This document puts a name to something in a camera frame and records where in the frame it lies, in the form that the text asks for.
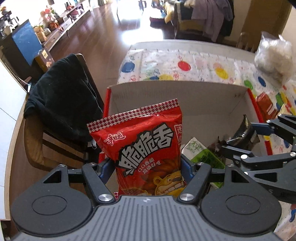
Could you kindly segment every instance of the coffee maker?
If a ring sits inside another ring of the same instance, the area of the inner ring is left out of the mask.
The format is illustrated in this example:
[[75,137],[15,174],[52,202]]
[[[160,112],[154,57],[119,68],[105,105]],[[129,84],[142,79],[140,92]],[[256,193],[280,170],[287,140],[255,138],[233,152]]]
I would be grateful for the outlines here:
[[19,26],[19,19],[18,17],[11,18],[10,15],[12,14],[11,11],[2,11],[3,16],[0,17],[0,34],[1,38],[5,38],[9,32],[5,31],[6,28],[11,28],[11,31]]

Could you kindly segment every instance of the wooden chair back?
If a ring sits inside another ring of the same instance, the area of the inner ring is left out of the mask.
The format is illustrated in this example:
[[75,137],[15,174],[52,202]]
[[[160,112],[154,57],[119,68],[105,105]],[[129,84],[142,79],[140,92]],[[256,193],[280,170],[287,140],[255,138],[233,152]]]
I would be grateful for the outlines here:
[[[250,42],[251,42],[250,41],[250,35],[248,33],[246,33],[246,32],[243,32],[243,33],[240,34],[240,37],[239,37],[235,47],[239,48],[239,49],[249,51],[249,49],[251,47]],[[255,53],[255,51],[256,51],[255,47],[254,47],[254,45],[252,45],[252,48],[251,48],[250,52]]]
[[[96,93],[99,106],[103,110],[103,100],[96,88],[94,80],[86,65],[85,59],[82,54],[76,54],[76,56],[79,59],[85,71],[85,74],[91,86],[93,87],[94,92]],[[44,171],[50,171],[61,163],[66,164],[70,168],[81,168],[82,165],[87,162],[89,158],[89,155],[86,152],[87,143],[73,143],[71,140],[66,140],[63,137],[60,137],[53,131],[49,130],[46,126],[44,126],[38,115],[28,116],[25,120],[24,144],[26,156],[29,163],[33,167]],[[43,146],[49,147],[62,156],[59,154],[55,155],[59,156],[59,160],[53,160],[51,158],[45,157],[44,153],[46,153],[46,151],[44,150]]]

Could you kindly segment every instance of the robotic arm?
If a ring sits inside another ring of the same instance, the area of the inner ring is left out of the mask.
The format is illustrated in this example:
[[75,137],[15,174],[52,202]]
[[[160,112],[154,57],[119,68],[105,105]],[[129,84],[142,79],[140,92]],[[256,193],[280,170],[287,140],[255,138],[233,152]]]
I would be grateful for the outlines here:
[[[28,188],[11,207],[17,241],[196,240],[280,241],[274,233],[281,216],[278,200],[296,203],[296,116],[252,123],[258,134],[274,133],[293,144],[291,153],[255,157],[223,147],[234,164],[214,169],[181,156],[187,187],[172,196],[121,196],[105,184],[112,160],[67,169],[60,164]],[[210,182],[222,188],[206,194]],[[88,197],[69,183],[84,183]]]

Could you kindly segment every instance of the black cloth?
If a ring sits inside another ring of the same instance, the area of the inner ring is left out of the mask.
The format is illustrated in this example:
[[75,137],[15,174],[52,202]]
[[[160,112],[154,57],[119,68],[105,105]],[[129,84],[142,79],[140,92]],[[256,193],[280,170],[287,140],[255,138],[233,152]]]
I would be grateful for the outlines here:
[[[232,14],[233,14],[233,19],[234,19],[234,5],[232,0],[228,0],[231,6]],[[180,10],[181,10],[181,19],[182,20],[191,20],[193,8],[187,8],[184,6],[184,3],[186,0],[179,0],[180,2]],[[231,31],[232,31],[232,26],[233,26],[233,19],[231,21],[227,21],[224,19],[223,24],[220,29],[219,35],[222,35],[224,37],[230,36]]]
[[38,114],[47,128],[65,139],[92,140],[86,125],[101,119],[102,110],[75,54],[55,62],[37,82],[24,117],[32,114]]

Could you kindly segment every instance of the appliance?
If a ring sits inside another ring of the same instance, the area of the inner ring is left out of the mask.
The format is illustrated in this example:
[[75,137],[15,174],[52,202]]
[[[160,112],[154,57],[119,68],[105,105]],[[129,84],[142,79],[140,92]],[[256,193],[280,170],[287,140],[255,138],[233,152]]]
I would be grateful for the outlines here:
[[8,35],[8,34],[5,34],[4,33],[4,28],[6,26],[9,26],[10,25],[11,28],[13,29],[13,28],[18,27],[18,25],[19,25],[19,23],[18,23],[18,21],[19,21],[18,17],[16,17],[16,18],[10,18],[10,15],[11,14],[12,14],[11,11],[5,12],[3,14],[3,16],[0,17],[0,33],[1,33],[2,37],[5,37],[6,35]]
[[42,76],[43,71],[34,58],[43,47],[29,20],[2,38],[0,49],[5,57],[4,62],[8,62],[8,66],[11,66],[21,79],[25,80],[31,76],[33,80],[38,80]]

